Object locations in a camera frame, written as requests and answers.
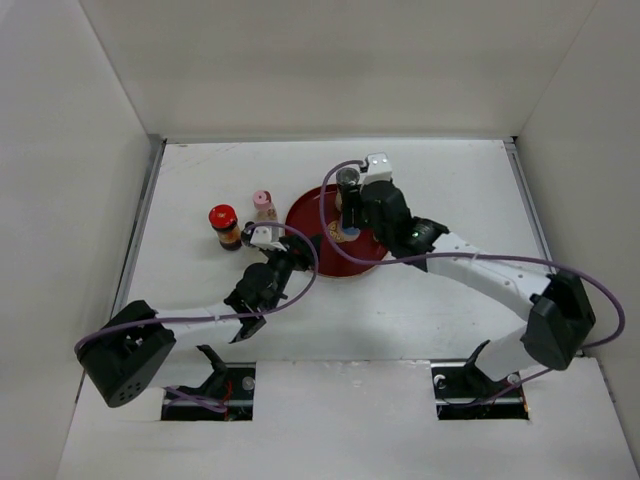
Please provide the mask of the clear cap grinder bottle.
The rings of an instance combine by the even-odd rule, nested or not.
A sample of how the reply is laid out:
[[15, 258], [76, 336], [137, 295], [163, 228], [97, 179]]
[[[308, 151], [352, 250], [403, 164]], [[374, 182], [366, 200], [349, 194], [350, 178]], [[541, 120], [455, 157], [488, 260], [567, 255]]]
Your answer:
[[354, 167], [344, 167], [336, 173], [335, 207], [338, 211], [355, 213], [359, 207], [360, 172]]

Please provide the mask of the red lid sauce jar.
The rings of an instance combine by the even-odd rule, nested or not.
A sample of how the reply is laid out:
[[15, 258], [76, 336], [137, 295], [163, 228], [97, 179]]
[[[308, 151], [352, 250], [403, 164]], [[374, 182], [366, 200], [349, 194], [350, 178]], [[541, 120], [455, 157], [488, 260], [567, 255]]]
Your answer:
[[208, 215], [209, 223], [216, 232], [219, 244], [228, 251], [241, 248], [241, 231], [234, 208], [228, 204], [214, 206]]

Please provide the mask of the black cap white bottle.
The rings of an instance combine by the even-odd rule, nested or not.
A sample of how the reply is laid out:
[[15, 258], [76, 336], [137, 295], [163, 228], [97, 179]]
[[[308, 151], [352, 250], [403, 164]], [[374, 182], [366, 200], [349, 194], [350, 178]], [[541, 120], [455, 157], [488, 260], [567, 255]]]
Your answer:
[[255, 245], [252, 243], [252, 238], [253, 228], [251, 226], [244, 228], [241, 232], [242, 245], [246, 248], [254, 248]]

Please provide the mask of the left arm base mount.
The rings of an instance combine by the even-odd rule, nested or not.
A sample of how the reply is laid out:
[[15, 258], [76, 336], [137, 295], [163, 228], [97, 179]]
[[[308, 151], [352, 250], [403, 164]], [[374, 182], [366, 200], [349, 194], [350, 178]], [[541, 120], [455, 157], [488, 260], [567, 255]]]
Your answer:
[[255, 363], [227, 363], [209, 345], [197, 349], [207, 358], [209, 376], [196, 387], [165, 391], [162, 421], [251, 421], [256, 385]]

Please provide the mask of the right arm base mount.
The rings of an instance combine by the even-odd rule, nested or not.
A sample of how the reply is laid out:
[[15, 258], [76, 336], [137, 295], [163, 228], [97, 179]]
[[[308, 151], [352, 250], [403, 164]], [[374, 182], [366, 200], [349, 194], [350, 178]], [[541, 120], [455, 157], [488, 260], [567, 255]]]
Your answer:
[[490, 380], [475, 361], [489, 343], [481, 343], [463, 364], [431, 367], [436, 415], [441, 421], [528, 420], [521, 387], [499, 395], [511, 386], [507, 380]]

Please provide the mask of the pink cap spice bottle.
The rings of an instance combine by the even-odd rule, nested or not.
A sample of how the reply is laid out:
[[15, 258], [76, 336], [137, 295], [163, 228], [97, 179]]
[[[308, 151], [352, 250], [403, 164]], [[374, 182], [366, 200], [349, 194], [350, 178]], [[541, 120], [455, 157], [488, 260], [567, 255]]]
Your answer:
[[255, 218], [257, 222], [278, 221], [276, 207], [269, 191], [257, 190], [253, 194], [252, 200], [256, 210]]

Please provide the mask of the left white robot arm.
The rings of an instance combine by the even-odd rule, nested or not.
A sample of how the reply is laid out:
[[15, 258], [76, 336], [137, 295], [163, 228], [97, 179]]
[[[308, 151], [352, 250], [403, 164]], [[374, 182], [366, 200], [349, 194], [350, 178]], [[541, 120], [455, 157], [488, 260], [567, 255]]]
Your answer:
[[106, 405], [118, 408], [158, 385], [157, 377], [172, 352], [200, 352], [208, 364], [192, 371], [191, 387], [175, 380], [164, 386], [175, 399], [224, 412], [227, 407], [217, 395], [226, 384], [228, 367], [214, 343], [246, 341], [265, 326], [267, 315], [283, 310], [292, 273], [316, 272], [321, 242], [321, 235], [280, 238], [262, 249], [264, 262], [249, 265], [231, 293], [211, 306], [180, 313], [133, 301], [99, 331], [80, 340], [76, 357]]

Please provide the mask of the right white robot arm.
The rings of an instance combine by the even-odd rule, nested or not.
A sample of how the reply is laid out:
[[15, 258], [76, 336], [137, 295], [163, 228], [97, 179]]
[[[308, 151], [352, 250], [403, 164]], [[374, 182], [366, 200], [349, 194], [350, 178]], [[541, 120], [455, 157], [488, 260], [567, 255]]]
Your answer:
[[483, 396], [510, 374], [532, 366], [564, 371], [595, 323], [580, 277], [564, 269], [528, 272], [481, 251], [445, 225], [411, 214], [390, 181], [339, 189], [347, 226], [372, 230], [396, 259], [459, 282], [505, 306], [524, 326], [478, 346], [467, 359], [464, 384]]

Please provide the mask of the tall silver lid bottle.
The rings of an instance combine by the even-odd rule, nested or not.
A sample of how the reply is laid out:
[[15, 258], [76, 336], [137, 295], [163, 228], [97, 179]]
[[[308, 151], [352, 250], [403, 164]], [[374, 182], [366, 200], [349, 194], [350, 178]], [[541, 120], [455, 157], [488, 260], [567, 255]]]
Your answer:
[[343, 240], [345, 242], [353, 242], [355, 240], [358, 239], [359, 235], [360, 235], [360, 230], [356, 227], [346, 227], [344, 225], [344, 221], [340, 220], [338, 222], [338, 226], [339, 226], [339, 230], [340, 230], [340, 234], [341, 237], [343, 238]]

